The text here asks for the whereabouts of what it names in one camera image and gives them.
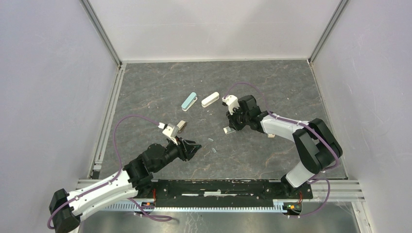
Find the staple box grey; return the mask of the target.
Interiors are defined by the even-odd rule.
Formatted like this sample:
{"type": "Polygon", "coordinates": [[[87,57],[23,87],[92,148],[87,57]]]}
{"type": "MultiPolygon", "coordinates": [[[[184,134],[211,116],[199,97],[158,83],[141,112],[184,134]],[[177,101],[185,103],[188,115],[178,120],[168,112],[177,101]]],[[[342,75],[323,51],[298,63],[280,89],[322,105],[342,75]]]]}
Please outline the staple box grey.
{"type": "Polygon", "coordinates": [[[231,128],[231,127],[224,127],[223,131],[224,131],[225,134],[230,134],[230,133],[236,132],[236,130],[231,128]]]}

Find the small beige stapler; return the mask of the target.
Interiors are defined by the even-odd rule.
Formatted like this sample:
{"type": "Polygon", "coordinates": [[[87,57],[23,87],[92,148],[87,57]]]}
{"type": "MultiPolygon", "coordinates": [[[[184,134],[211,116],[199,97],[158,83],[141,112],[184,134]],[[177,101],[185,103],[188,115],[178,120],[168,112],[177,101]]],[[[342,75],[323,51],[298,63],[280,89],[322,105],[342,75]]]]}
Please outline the small beige stapler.
{"type": "Polygon", "coordinates": [[[176,125],[178,127],[178,132],[181,133],[186,127],[186,125],[187,125],[186,121],[184,120],[179,121],[178,124],[176,125]]]}

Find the white stapler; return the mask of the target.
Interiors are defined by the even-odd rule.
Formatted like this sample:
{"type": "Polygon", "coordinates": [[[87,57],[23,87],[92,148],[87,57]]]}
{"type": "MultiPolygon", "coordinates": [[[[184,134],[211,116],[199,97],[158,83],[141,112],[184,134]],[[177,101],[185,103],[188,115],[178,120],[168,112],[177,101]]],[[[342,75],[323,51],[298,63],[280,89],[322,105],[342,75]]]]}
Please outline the white stapler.
{"type": "Polygon", "coordinates": [[[219,98],[220,98],[219,92],[214,92],[214,93],[210,94],[209,96],[207,96],[206,98],[204,98],[201,101],[201,105],[202,105],[203,108],[206,108],[209,105],[211,105],[212,103],[216,102],[219,98]]]}

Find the light blue stapler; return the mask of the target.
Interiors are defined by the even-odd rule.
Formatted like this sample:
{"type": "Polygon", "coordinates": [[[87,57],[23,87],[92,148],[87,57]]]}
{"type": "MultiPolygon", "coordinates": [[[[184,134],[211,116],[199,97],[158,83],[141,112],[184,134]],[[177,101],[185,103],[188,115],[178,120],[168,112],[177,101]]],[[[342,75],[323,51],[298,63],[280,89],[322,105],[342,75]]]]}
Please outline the light blue stapler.
{"type": "Polygon", "coordinates": [[[197,94],[195,92],[191,92],[189,96],[185,99],[185,101],[182,103],[181,109],[183,111],[187,111],[197,100],[197,94]]]}

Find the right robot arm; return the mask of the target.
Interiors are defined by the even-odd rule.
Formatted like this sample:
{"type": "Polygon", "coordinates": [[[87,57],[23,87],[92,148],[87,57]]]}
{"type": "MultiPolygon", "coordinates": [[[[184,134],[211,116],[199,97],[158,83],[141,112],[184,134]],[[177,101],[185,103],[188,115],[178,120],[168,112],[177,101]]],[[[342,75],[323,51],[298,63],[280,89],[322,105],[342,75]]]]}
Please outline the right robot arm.
{"type": "Polygon", "coordinates": [[[280,190],[283,196],[295,197],[304,183],[338,165],[343,150],[323,120],[298,121],[262,111],[252,95],[240,99],[228,95],[222,98],[222,102],[228,108],[226,116],[229,125],[224,129],[226,134],[248,126],[254,131],[280,136],[295,143],[300,162],[281,178],[280,190]]]}

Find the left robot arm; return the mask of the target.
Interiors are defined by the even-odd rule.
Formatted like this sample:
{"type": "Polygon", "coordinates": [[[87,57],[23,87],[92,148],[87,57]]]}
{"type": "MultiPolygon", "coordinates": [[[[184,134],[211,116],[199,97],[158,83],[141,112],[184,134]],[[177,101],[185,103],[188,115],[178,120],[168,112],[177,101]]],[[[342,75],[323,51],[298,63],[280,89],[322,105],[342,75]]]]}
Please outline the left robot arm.
{"type": "Polygon", "coordinates": [[[57,233],[69,233],[82,221],[111,204],[138,195],[141,198],[150,196],[154,173],[177,158],[189,161],[201,147],[194,141],[182,138],[168,140],[165,147],[151,144],[136,159],[104,180],[76,191],[55,191],[49,204],[51,216],[47,227],[57,233]]]}

